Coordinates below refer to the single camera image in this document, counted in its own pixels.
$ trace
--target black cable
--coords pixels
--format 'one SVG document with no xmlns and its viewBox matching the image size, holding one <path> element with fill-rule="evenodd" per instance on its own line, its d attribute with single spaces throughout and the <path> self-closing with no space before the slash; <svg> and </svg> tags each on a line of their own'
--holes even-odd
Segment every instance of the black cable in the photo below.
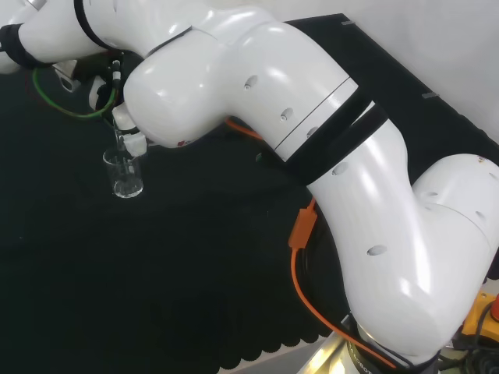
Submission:
<svg viewBox="0 0 499 374">
<path fill-rule="evenodd" d="M 485 321 L 485 317 L 487 317 L 487 313 L 490 311 L 492 308 L 492 304 L 494 302 L 490 302 L 487 304 L 487 306 L 483 309 L 482 314 L 480 315 L 480 319 L 478 320 L 478 326 L 476 327 L 476 332 L 475 332 L 475 338 L 473 339 L 473 347 L 478 347 L 478 340 L 480 340 L 480 333 L 482 332 L 483 328 L 483 322 Z"/>
<path fill-rule="evenodd" d="M 399 359 L 400 361 L 404 362 L 405 364 L 407 364 L 409 366 L 409 368 L 413 369 L 414 368 L 414 364 L 412 362 L 410 362 L 407 358 L 399 355 L 397 352 L 394 352 L 392 351 L 391 349 L 389 348 L 386 348 L 384 346 L 382 346 L 381 344 L 378 343 L 378 345 L 380 347 L 382 347 L 386 352 L 388 352 L 390 355 L 394 356 L 395 358 Z"/>
<path fill-rule="evenodd" d="M 492 304 L 494 302 L 489 303 L 482 311 L 480 318 L 478 319 L 478 324 L 476 325 L 476 332 L 473 337 L 473 344 L 466 348 L 467 352 L 464 357 L 452 360 L 450 358 L 443 358 L 441 364 L 439 364 L 438 368 L 441 371 L 452 369 L 456 367 L 460 367 L 461 369 L 465 369 L 467 374 L 499 374 L 499 349 L 497 348 L 489 348 L 489 347 L 481 347 L 478 345 L 480 341 L 480 334 L 483 329 L 483 323 L 487 317 L 488 312 L 492 308 Z"/>
</svg>

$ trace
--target black strap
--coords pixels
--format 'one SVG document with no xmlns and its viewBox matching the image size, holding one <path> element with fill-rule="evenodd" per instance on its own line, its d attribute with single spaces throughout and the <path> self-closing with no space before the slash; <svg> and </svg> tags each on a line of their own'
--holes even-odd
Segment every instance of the black strap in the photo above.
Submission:
<svg viewBox="0 0 499 374">
<path fill-rule="evenodd" d="M 357 90 L 285 163 L 304 185 L 331 170 L 378 130 L 388 116 L 374 105 L 362 118 L 370 99 Z"/>
<path fill-rule="evenodd" d="M 105 42 L 103 42 L 96 33 L 90 27 L 88 23 L 87 15 L 85 14 L 85 8 L 83 7 L 83 0 L 74 0 L 75 13 L 78 22 L 83 30 L 83 32 L 99 47 L 103 47 L 109 51 L 119 51 L 119 49 L 110 47 Z"/>
<path fill-rule="evenodd" d="M 38 61 L 24 49 L 24 46 L 19 39 L 19 29 L 22 25 L 22 23 L 6 25 L 0 29 L 0 44 L 2 45 L 2 50 L 17 65 L 21 65 L 26 69 L 45 68 L 53 65 Z"/>
</svg>

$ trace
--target black cloth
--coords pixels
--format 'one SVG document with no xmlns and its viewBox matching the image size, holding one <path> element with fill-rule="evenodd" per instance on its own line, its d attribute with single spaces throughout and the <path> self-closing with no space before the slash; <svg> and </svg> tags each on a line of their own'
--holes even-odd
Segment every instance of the black cloth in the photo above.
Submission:
<svg viewBox="0 0 499 374">
<path fill-rule="evenodd" d="M 413 182 L 453 153 L 499 164 L 483 132 L 424 100 L 430 90 L 345 20 L 292 24 L 400 128 Z M 256 140 L 221 127 L 179 150 L 154 147 L 141 161 L 143 195 L 123 201 L 102 163 L 112 131 L 38 104 L 24 79 L 3 76 L 0 89 L 1 372 L 216 373 L 327 332 L 289 272 L 288 236 L 310 194 L 257 163 Z M 41 84 L 66 108 L 87 102 L 49 72 Z M 348 311 L 341 270 L 317 226 L 307 291 L 337 323 Z"/>
</svg>

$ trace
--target glass beaker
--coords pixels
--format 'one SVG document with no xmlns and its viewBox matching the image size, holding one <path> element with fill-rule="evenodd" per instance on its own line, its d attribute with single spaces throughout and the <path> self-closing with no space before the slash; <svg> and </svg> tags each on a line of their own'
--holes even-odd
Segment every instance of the glass beaker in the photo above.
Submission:
<svg viewBox="0 0 499 374">
<path fill-rule="evenodd" d="M 112 191 L 117 197 L 130 199 L 143 190 L 138 157 L 132 157 L 126 150 L 111 148 L 104 152 L 104 163 L 108 169 Z"/>
</svg>

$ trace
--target white robotic arm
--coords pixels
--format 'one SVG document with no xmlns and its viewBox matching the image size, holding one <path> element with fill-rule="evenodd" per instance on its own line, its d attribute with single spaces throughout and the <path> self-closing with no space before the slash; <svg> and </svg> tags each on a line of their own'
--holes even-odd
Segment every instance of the white robotic arm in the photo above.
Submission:
<svg viewBox="0 0 499 374">
<path fill-rule="evenodd" d="M 18 35 L 43 63 L 104 48 L 142 56 L 116 118 L 163 146 L 226 115 L 251 125 L 320 204 L 365 339 L 420 364 L 462 323 L 499 246 L 499 168 L 448 157 L 412 189 L 400 132 L 297 29 L 249 6 L 49 0 Z"/>
</svg>

